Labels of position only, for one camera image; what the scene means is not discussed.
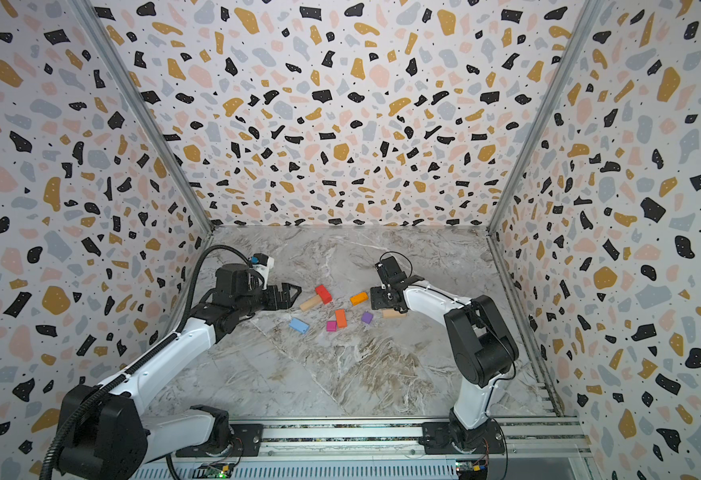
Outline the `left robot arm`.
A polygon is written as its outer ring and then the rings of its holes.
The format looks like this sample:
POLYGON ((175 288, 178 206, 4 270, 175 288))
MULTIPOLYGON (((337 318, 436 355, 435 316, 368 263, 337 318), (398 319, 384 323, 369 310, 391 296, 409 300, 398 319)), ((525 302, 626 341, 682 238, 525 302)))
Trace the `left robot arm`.
POLYGON ((60 472, 84 479, 128 479, 142 465, 186 448, 209 456, 242 454, 244 442, 236 438, 226 410, 196 405, 158 418, 146 416, 146 409, 178 373, 240 323, 260 311, 294 307, 302 290, 286 282, 268 284, 270 268, 270 258, 220 267, 216 286, 178 329, 100 384, 72 388, 64 396, 40 478, 60 472))

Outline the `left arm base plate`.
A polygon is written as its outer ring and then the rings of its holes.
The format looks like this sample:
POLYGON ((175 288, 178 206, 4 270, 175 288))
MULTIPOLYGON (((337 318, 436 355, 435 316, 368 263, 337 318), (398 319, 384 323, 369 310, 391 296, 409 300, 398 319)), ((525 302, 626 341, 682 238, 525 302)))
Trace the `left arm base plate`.
POLYGON ((230 459, 256 457, 260 454, 264 437, 264 426, 257 423, 234 423, 230 432, 222 434, 220 440, 190 446, 176 452, 178 458, 230 459))

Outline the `orange-red wood block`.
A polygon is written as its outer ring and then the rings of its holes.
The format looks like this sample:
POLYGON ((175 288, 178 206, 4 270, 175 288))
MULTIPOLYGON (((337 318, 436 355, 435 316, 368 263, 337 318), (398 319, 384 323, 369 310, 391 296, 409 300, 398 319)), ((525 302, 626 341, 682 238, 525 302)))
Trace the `orange-red wood block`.
POLYGON ((346 320, 346 312, 343 309, 336 310, 336 324, 338 324, 338 328, 348 327, 348 320, 346 320))

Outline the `light blue wood block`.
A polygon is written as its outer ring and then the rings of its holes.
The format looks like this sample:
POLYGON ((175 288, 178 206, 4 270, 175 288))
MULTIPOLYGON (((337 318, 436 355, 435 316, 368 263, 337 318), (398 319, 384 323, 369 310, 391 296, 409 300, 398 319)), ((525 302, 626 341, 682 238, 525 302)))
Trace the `light blue wood block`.
POLYGON ((308 329, 310 329, 310 326, 306 322, 303 322, 298 318, 292 318, 292 320, 290 320, 290 328, 296 330, 297 332, 300 332, 300 334, 306 334, 308 333, 308 329))

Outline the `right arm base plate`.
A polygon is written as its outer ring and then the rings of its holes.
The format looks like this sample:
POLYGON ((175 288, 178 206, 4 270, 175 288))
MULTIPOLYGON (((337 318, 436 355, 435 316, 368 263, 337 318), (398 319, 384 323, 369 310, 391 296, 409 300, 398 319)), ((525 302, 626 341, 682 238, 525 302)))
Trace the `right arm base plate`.
POLYGON ((418 444, 428 455, 504 454, 505 444, 500 429, 493 422, 466 430, 458 421, 425 422, 418 444))

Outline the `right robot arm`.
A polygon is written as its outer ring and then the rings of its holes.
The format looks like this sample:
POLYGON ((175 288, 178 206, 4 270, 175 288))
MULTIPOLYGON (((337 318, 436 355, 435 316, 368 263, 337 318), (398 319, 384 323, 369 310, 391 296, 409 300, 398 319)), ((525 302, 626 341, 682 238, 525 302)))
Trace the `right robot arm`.
POLYGON ((446 422, 422 426, 420 445, 428 454, 484 452, 490 448, 490 404, 500 383, 515 376, 519 352, 494 301, 480 295, 443 292, 423 277, 404 272, 392 252, 380 255, 375 269, 380 284, 370 289, 374 310, 422 314, 442 325, 461 375, 458 398, 446 422))

